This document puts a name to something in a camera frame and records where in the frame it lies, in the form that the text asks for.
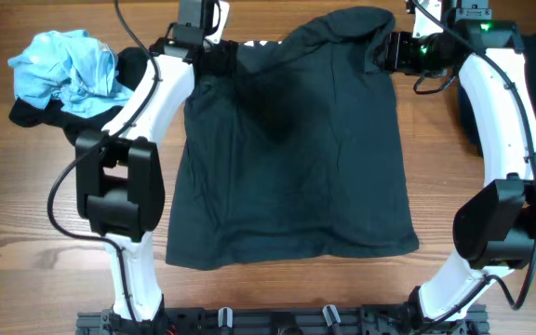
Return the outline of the dark green t-shirt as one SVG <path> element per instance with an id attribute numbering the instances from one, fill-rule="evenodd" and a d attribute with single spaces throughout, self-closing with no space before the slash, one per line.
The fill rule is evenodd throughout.
<path id="1" fill-rule="evenodd" d="M 224 42 L 203 57 L 184 106 L 168 264 L 418 248 L 395 89 L 376 61 L 394 28 L 388 10 L 350 7 L 282 41 Z"/>

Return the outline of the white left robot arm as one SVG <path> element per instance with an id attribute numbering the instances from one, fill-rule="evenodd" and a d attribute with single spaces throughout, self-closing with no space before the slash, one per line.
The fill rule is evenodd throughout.
<path id="1" fill-rule="evenodd" d="M 144 72 L 127 104 L 75 143 L 77 210 L 113 259 L 109 320 L 127 333 L 162 320 L 153 253 L 165 206 L 157 146 L 194 90 L 198 60 L 221 41 L 229 10 L 225 1 L 182 1 L 169 33 L 143 51 Z"/>

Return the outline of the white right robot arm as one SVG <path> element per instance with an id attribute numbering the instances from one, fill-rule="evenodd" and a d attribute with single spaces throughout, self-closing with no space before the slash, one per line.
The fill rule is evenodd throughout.
<path id="1" fill-rule="evenodd" d="M 536 115 L 516 24 L 494 20 L 485 1 L 409 1 L 411 32 L 391 33 L 382 67 L 418 80 L 458 82 L 476 122 L 484 186 L 453 220 L 454 249 L 415 288 L 406 311 L 420 334 L 466 317 L 491 286 L 516 270 L 525 277 L 509 306 L 521 308 L 536 274 Z"/>

